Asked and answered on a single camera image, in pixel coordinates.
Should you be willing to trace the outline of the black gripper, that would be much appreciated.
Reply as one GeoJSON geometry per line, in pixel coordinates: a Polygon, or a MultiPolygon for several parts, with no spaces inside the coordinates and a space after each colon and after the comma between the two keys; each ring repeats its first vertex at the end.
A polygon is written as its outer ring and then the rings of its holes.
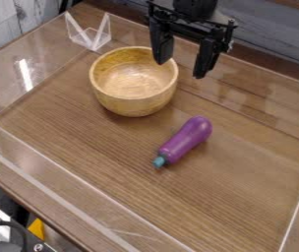
{"type": "Polygon", "coordinates": [[[221,51],[233,48],[238,22],[218,10],[218,0],[149,0],[147,4],[157,63],[164,65],[173,58],[176,34],[201,40],[193,76],[202,79],[213,70],[221,51]]]}

